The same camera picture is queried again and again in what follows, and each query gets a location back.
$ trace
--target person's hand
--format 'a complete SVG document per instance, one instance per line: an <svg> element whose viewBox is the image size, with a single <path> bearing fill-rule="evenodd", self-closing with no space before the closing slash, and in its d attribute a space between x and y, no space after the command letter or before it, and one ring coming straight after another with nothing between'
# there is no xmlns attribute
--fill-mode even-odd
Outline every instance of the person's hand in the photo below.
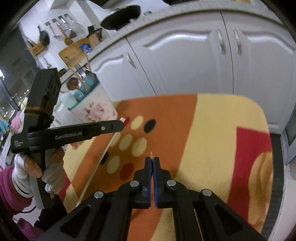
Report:
<svg viewBox="0 0 296 241"><path fill-rule="evenodd" d="M58 194L65 184L64 157L62 148L45 151L46 169L42 173L39 165L29 156L17 154L15 156L15 168L12 172L12 183L17 192L23 197L32 197L32 188L29 176L39 178L46 183L45 190L48 193Z"/></svg>

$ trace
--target black dot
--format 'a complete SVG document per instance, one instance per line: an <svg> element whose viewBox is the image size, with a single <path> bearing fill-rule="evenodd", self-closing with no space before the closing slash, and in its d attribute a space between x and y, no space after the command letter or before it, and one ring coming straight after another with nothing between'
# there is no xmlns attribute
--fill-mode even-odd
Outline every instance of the black dot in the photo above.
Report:
<svg viewBox="0 0 296 241"><path fill-rule="evenodd" d="M108 156L109 156L109 153L106 152L105 155L103 156L103 159L102 159L101 162L100 162L100 165L103 165L103 164L106 162Z"/></svg>
<svg viewBox="0 0 296 241"><path fill-rule="evenodd" d="M145 133L148 133L150 131L153 130L154 126L156 124L156 120L155 119L151 119L149 121L146 122L145 126L144 126L144 131Z"/></svg>

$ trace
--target granite countertop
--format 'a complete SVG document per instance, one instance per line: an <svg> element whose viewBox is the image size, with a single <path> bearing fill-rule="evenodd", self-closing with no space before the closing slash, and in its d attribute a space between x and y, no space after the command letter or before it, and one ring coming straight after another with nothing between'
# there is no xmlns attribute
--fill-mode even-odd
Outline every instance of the granite countertop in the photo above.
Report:
<svg viewBox="0 0 296 241"><path fill-rule="evenodd" d="M140 16L136 21L122 27L114 35L109 36L104 41L102 41L98 46L96 46L92 52L88 54L89 60L95 58L100 52L110 47L112 44L116 43L120 39L126 37L127 35L146 27L150 24L156 23L158 21L164 20L166 18L171 18L174 16L200 12L200 11L209 11L209 10L230 10L230 11L239 11L250 14L255 14L273 20L277 23L281 23L278 17L271 11L267 9L264 5L261 4L249 4L242 2L235 2L232 0L200 0L200 1L191 1L176 4L167 8L163 8L157 12ZM81 66L86 65L86 60L80 62ZM72 71L69 70L61 78L61 83L63 84L69 77L73 75Z"/></svg>

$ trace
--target cabinet handle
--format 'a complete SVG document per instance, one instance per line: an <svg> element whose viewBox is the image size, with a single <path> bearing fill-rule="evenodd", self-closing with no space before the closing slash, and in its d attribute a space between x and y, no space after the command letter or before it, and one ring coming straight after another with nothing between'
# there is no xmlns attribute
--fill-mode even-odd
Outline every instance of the cabinet handle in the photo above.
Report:
<svg viewBox="0 0 296 241"><path fill-rule="evenodd" d="M239 34L238 34L236 29L233 30L233 32L234 32L235 38L237 39L237 49L238 49L237 53L239 55L241 55L242 54L242 45L241 45L241 42L240 42L240 39L239 39Z"/></svg>
<svg viewBox="0 0 296 241"><path fill-rule="evenodd" d="M128 52L126 52L126 57L128 59L128 62L136 69L137 66L135 65L135 63L133 62L133 60L131 59L131 56L129 55Z"/></svg>
<svg viewBox="0 0 296 241"><path fill-rule="evenodd" d="M225 55L226 54L225 45L224 45L224 41L223 41L222 33L221 33L221 30L220 29L217 29L217 34L218 34L218 38L219 38L220 45L221 45L221 53L223 55Z"/></svg>

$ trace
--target pink cloth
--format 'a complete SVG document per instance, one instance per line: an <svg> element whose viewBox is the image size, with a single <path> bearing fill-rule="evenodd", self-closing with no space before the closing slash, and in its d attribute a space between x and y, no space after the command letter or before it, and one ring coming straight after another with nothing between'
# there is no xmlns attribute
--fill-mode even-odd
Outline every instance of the pink cloth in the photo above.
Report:
<svg viewBox="0 0 296 241"><path fill-rule="evenodd" d="M8 167L0 172L0 197L11 216L18 214L32 202L32 198L25 198L15 190L12 171L13 167ZM22 218L19 219L17 226L29 240L35 240L43 233L41 229L33 227Z"/></svg>
<svg viewBox="0 0 296 241"><path fill-rule="evenodd" d="M11 121L11 129L13 132L17 133L22 126L22 121L20 120L21 111L17 112L17 115Z"/></svg>

